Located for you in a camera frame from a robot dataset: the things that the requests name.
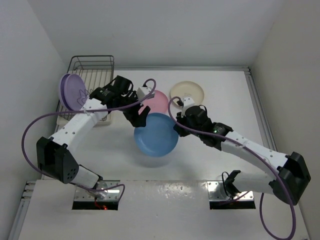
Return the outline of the pink plastic plate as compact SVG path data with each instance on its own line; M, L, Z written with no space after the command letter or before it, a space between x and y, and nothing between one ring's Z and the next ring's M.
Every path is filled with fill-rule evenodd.
M166 114L168 111L168 97L161 91L155 90L154 97L146 99L143 102L142 108L138 111L139 114L143 112L146 107L150 108L149 113L162 113Z

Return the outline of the blue plastic plate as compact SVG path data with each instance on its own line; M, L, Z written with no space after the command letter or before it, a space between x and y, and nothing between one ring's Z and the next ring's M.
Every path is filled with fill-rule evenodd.
M134 129L134 141L139 150L150 157L163 157L176 147L179 135L174 121L163 113L150 113L145 127Z

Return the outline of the cream plastic plate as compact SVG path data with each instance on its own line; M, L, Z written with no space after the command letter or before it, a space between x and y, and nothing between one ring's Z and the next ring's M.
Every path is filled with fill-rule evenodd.
M171 88L170 97L180 97L181 99L190 97L196 105L201 105L205 98L205 93L199 84L193 81L181 81Z

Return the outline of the purple plastic plate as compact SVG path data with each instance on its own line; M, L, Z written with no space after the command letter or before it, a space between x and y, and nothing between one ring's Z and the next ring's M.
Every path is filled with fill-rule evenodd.
M61 104L67 109L67 110L71 110L71 108L68 106L67 102L66 102L66 98L65 98L65 94L64 94L64 86L65 86L65 81L67 80L68 76L70 74L66 73L64 74L58 84L58 97L59 100L61 102Z
M74 73L70 73L64 84L64 96L66 103L71 108L70 111L78 111L85 104L89 97L89 92L82 78Z

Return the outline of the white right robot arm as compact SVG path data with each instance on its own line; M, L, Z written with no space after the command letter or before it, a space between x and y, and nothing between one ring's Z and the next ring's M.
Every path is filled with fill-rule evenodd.
M211 121L205 107L178 103L182 110L177 113L173 128L180 137L194 135L206 146L234 155L262 170L259 174L233 170L222 184L228 197L254 191L274 195L286 204L298 204L311 181L301 154L268 149L243 137L230 126Z

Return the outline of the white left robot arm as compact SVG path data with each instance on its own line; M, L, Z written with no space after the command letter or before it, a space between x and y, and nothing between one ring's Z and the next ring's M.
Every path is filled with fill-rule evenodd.
M88 192L103 192L103 177L77 163L77 146L86 134L113 111L123 112L135 128L145 127L150 108L140 112L143 101L154 97L154 87L146 84L133 89L129 79L116 76L104 87L96 88L83 107L60 130L49 138L41 137L36 143L37 166L42 174L64 184L78 186Z

